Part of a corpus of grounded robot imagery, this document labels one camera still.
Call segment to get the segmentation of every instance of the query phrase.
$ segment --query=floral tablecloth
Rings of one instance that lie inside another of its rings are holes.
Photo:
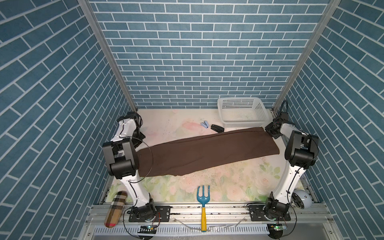
[[[200,122],[222,126],[217,109],[141,109],[144,141],[153,146],[176,139],[215,133]],[[232,131],[240,128],[228,128]],[[284,171],[285,146],[281,138],[275,140],[280,154],[230,163],[184,176],[147,177],[142,183],[155,202],[196,202],[197,187],[210,185],[211,202],[265,200],[276,187]],[[303,189],[301,182],[296,186]],[[114,179],[106,201],[111,202],[125,186]]]

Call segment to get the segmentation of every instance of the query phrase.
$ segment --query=folded brown fabric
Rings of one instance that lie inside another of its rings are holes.
[[[148,177],[185,175],[232,162],[279,154],[273,138],[262,127],[190,137],[151,147],[154,162]],[[152,164],[148,148],[137,152],[139,174],[145,176]]]

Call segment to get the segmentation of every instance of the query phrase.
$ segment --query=blue brick wall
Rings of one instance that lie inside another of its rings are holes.
[[[383,239],[383,12],[381,0],[342,0],[287,96],[321,139],[308,176],[344,239]]]
[[[272,107],[329,0],[91,0],[139,108]]]
[[[72,239],[128,107],[76,0],[0,1],[0,239]]]

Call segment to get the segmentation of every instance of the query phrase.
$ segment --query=garden fork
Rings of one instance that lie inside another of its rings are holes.
[[[203,185],[203,194],[201,197],[199,196],[200,186],[197,188],[197,201],[203,205],[203,207],[201,208],[201,231],[202,232],[207,231],[207,218],[205,216],[205,205],[209,202],[209,199],[210,199],[209,187],[210,186],[208,185],[208,197],[204,196],[204,185]]]

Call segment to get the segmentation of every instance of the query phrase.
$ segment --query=basket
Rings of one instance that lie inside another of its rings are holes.
[[[261,127],[271,122],[260,98],[219,98],[217,108],[224,127]]]

